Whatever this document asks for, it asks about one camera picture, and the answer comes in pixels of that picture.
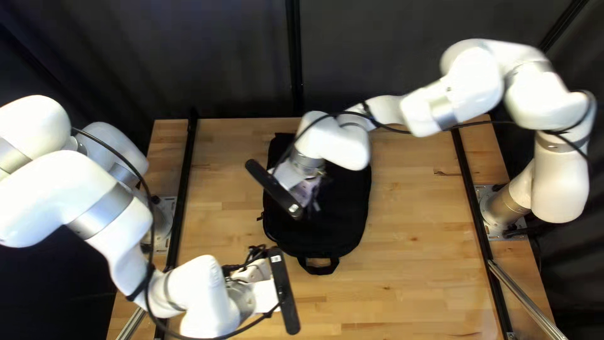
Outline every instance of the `wooden table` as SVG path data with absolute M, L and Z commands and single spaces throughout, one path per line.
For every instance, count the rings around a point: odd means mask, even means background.
M 239 263 L 249 245 L 272 245 L 256 221 L 262 189 L 243 164 L 265 163 L 274 133 L 294 132 L 298 122 L 199 121 L 179 263 L 207 253 Z M 186 127 L 186 120 L 155 122 L 146 175 L 155 194 L 176 195 Z M 461 136 L 476 184 L 509 180 L 490 125 L 465 128 Z M 370 211 L 358 248 L 328 276 L 311 276 L 295 258 L 286 259 L 302 325 L 295 339 L 501 339 L 451 135 L 420 139 L 378 130 L 371 141 Z M 528 241 L 491 246 L 502 268 L 551 317 Z M 508 292 L 506 302 L 520 339 L 545 339 Z M 118 294 L 108 339 L 134 309 Z M 133 338 L 151 340 L 154 329 L 145 318 Z M 276 316 L 238 338 L 290 337 Z

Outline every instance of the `backpack handle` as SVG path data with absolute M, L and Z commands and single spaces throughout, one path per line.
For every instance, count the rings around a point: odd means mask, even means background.
M 298 263 L 300 264 L 300 267 L 304 268 L 304 270 L 306 270 L 306 272 L 311 275 L 329 275 L 333 273 L 339 265 L 339 258 L 337 257 L 329 258 L 329 266 L 325 267 L 308 266 L 306 260 L 306 257 L 298 257 Z

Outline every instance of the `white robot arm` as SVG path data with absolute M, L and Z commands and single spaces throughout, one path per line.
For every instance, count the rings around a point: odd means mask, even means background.
M 74 151 L 39 157 L 0 182 L 0 244 L 32 246 L 61 225 L 73 230 L 109 263 L 120 291 L 131 295 L 146 277 L 140 239 L 152 222 L 148 208 L 98 164 Z M 186 312 L 181 334 L 212 338 L 279 302 L 266 258 L 225 283 L 215 258 L 203 255 L 169 273 L 155 270 L 149 306 L 159 318 Z M 144 309 L 144 294 L 135 294 Z
M 370 159 L 367 133 L 376 125 L 401 124 L 416 137 L 430 136 L 488 112 L 503 97 L 519 126 L 538 130 L 535 159 L 498 194 L 499 200 L 483 202 L 485 220 L 507 226 L 531 209 L 554 223 L 577 218 L 589 191 L 587 163 L 555 133 L 564 131 L 561 136 L 585 152 L 596 113 L 593 96 L 569 92 L 543 53 L 510 42 L 458 42 L 445 51 L 440 69 L 443 77 L 407 95 L 374 97 L 346 110 L 367 118 L 340 114 L 322 119 L 302 134 L 327 115 L 305 114 L 289 158 L 268 172 L 292 191 L 321 173 L 312 168 L 322 167 L 322 159 L 362 169 Z
M 149 273 L 140 242 L 152 214 L 128 188 L 135 184 L 127 180 L 132 175 L 107 173 L 127 165 L 83 136 L 70 137 L 70 130 L 65 110 L 47 97 L 25 97 L 0 108 L 0 245 L 32 246 L 65 225 L 105 256 L 115 285 L 145 310 L 143 288 L 150 278 L 151 311 L 157 318 L 186 312 L 185 336 L 223 336 L 279 305 L 287 313 L 288 332 L 299 331 L 284 261 L 267 260 L 282 256 L 278 249 L 263 250 L 243 268 L 230 266 L 228 273 L 210 255 L 168 273 Z M 93 123 L 84 131 L 146 171 L 145 157 L 113 126 Z
M 45 96 L 28 96 L 0 108 L 0 181 L 21 166 L 61 150 L 71 123 L 63 107 Z

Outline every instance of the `black backdrop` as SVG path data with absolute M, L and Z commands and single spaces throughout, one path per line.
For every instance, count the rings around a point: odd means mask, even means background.
M 428 84 L 440 76 L 444 49 L 462 39 L 539 45 L 564 11 L 581 2 L 302 1 L 306 109 L 341 110 Z M 569 87 L 598 97 L 604 97 L 601 4 L 590 1 L 549 52 Z M 0 104 L 47 94 L 66 107 L 74 126 L 109 122 L 142 150 L 153 119 L 184 117 L 191 106 L 202 117 L 294 115 L 285 0 L 4 0 L 0 24 Z M 599 119 L 594 160 L 604 152 L 601 126 Z M 510 175 L 531 157 L 517 147 L 525 142 L 513 143 L 518 133 L 498 130 Z M 521 137 L 531 143 L 530 133 Z M 556 321 L 573 339 L 602 335 L 593 326 L 602 316 L 597 285 L 604 256 L 597 251 L 604 237 L 601 162 L 595 168 L 588 214 L 537 237 Z M 0 273 L 10 278 L 0 287 L 10 292 L 0 302 L 4 332 L 105 337 L 112 301 L 105 294 L 114 288 L 104 259 L 87 245 L 60 229 L 28 249 L 2 248 L 0 257 Z

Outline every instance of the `black backpack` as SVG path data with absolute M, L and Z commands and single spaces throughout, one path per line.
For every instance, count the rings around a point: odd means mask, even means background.
M 268 149 L 266 169 L 275 166 L 293 139 L 293 134 L 275 134 Z M 298 258 L 302 268 L 313 275 L 333 273 L 339 257 L 359 244 L 367 221 L 371 189 L 370 166 L 352 171 L 326 162 L 325 170 L 327 175 L 316 198 L 320 210 L 307 208 L 300 221 L 289 216 L 266 191 L 262 198 L 262 225 L 266 236 L 286 254 Z M 308 266 L 308 258 L 328 258 L 331 264 Z

